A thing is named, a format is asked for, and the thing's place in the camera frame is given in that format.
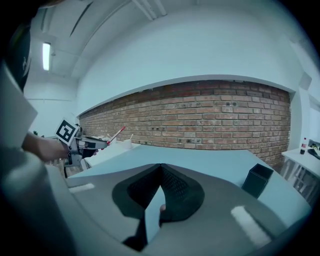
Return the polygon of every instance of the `bottle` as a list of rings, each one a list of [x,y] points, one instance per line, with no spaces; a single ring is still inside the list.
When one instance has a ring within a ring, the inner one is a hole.
[[[304,138],[300,148],[300,154],[303,155],[306,152],[307,148],[307,138]]]

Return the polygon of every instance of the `grey table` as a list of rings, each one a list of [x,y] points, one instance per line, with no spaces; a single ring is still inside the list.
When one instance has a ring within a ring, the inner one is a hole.
[[[198,150],[142,145],[72,177],[108,174],[156,163],[188,168],[227,180],[239,187],[253,166],[261,164],[269,167],[248,150]],[[305,199],[277,172],[273,172],[258,200],[273,210],[287,227],[311,212]],[[164,203],[163,191],[159,189],[145,213],[149,241],[159,229],[159,207]]]

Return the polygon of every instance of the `fluorescent light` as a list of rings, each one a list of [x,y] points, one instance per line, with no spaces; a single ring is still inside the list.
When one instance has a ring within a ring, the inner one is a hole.
[[[50,68],[50,43],[44,42],[42,46],[42,62],[43,62],[43,69],[49,70]]]

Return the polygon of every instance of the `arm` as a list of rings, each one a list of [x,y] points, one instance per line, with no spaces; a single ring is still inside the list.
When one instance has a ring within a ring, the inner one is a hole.
[[[22,148],[47,162],[68,157],[68,146],[56,139],[38,137],[30,132],[26,135]]]

